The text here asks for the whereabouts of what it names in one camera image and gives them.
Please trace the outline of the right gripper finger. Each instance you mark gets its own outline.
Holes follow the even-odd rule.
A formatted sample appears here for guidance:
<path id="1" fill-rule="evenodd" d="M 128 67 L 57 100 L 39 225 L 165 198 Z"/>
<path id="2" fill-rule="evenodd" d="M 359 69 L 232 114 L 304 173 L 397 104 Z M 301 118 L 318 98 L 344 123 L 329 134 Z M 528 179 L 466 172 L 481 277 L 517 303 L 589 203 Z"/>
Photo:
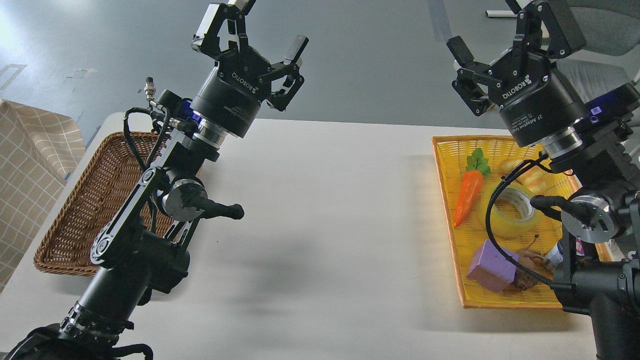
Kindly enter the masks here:
<path id="1" fill-rule="evenodd" d="M 503 81 L 493 76 L 489 64 L 479 63 L 474 59 L 461 36 L 448 39 L 446 47 L 459 66 L 456 78 L 451 83 L 452 88 L 474 116 L 482 116 L 492 106 L 492 101 L 489 100 L 489 92 L 484 91 L 481 86 L 495 90 L 503 86 Z"/>
<path id="2" fill-rule="evenodd" d="M 565 0 L 506 0 L 516 16 L 510 52 L 521 59 L 528 51 L 542 51 L 553 60 L 565 59 L 586 47 L 578 21 Z"/>

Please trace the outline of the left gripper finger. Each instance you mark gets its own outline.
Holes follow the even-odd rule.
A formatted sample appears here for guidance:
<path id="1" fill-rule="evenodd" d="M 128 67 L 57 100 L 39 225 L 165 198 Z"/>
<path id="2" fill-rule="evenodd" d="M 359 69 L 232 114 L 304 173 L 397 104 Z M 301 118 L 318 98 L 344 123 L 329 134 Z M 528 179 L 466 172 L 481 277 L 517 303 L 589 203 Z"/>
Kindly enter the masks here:
<path id="1" fill-rule="evenodd" d="M 246 16 L 256 2 L 254 0 L 229 0 L 226 3 L 210 3 L 192 38 L 192 50 L 208 57 L 228 54 L 245 56 L 249 53 L 249 37 L 246 33 Z M 226 50 L 220 47 L 220 32 L 227 24 L 227 32 L 235 37 Z"/>
<path id="2" fill-rule="evenodd" d="M 258 78 L 261 85 L 269 85 L 272 82 L 284 79 L 280 89 L 270 92 L 266 97 L 270 108 L 283 112 L 295 97 L 299 89 L 305 82 L 304 76 L 300 74 L 302 53 L 309 43 L 309 38 L 304 35 L 295 37 L 284 60 L 279 63 L 270 64 L 267 72 Z"/>

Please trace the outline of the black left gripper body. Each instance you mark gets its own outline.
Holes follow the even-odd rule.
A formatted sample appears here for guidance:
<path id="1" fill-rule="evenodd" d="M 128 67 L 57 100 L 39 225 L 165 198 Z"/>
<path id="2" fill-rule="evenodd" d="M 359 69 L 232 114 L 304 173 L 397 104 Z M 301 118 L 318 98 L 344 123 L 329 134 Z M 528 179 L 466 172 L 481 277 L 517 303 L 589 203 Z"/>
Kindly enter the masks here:
<path id="1" fill-rule="evenodd" d="M 270 66 L 253 47 L 245 57 L 235 51 L 224 55 L 194 96 L 191 109 L 233 136 L 244 137 L 271 93 L 272 85 L 259 81 Z"/>

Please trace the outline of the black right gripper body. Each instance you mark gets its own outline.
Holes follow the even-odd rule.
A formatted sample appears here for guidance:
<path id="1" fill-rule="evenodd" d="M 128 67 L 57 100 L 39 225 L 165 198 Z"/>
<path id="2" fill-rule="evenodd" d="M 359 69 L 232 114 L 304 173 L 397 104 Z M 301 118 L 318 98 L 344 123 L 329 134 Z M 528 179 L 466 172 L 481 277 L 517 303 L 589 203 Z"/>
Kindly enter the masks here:
<path id="1" fill-rule="evenodd" d="M 544 51 L 528 51 L 525 59 L 525 67 L 517 70 L 512 54 L 505 52 L 490 66 L 502 82 L 490 88 L 490 101 L 501 107 L 499 115 L 520 147 L 535 145 L 586 114 L 578 92 Z"/>

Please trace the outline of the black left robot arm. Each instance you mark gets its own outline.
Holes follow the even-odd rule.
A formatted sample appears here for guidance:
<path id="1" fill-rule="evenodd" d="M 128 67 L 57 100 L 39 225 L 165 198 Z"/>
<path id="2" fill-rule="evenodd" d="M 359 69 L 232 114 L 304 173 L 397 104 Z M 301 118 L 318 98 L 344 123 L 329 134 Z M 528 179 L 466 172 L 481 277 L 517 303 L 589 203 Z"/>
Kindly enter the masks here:
<path id="1" fill-rule="evenodd" d="M 194 51 L 214 66 L 194 98 L 165 89 L 156 96 L 147 77 L 147 108 L 123 116 L 123 134 L 141 177 L 90 248 L 97 274 L 61 323 L 30 331 L 5 360 L 121 360 L 154 357 L 144 343 L 117 346 L 134 328 L 130 316 L 153 291 L 168 294 L 188 276 L 188 246 L 202 219 L 239 220 L 238 203 L 208 198 L 197 177 L 217 161 L 227 135 L 244 137 L 263 103 L 283 112 L 304 84 L 300 57 L 309 43 L 297 36 L 284 59 L 270 63 L 249 45 L 246 17 L 253 0 L 210 3 L 193 35 Z"/>

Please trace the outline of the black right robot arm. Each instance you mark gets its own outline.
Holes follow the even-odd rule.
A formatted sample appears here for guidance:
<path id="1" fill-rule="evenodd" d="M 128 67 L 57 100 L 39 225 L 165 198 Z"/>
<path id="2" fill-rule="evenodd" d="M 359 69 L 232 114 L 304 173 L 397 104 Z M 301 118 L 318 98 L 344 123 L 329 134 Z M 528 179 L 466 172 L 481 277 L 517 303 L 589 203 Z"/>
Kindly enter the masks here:
<path id="1" fill-rule="evenodd" d="M 639 169 L 622 142 L 633 134 L 629 121 L 639 107 L 631 82 L 584 102 L 557 67 L 582 49 L 616 56 L 620 47 L 595 47 L 585 34 L 594 32 L 576 20 L 578 8 L 614 14 L 603 19 L 609 42 L 625 35 L 631 49 L 639 43 L 639 2 L 635 0 L 509 0 L 516 17 L 512 46 L 490 64 L 474 59 L 463 39 L 446 45 L 460 68 L 452 87 L 476 115 L 491 105 L 521 147 L 542 145 L 537 160 L 524 160 L 490 196 L 487 236 L 496 244 L 490 213 L 498 196 L 517 177 L 550 164 L 544 171 L 572 171 L 580 188 L 569 198 L 538 195 L 530 204 L 562 225 L 562 262 L 547 284 L 565 312 L 589 316 L 599 360 L 639 358 L 639 260 L 601 261 L 596 244 L 630 233 L 639 242 Z"/>

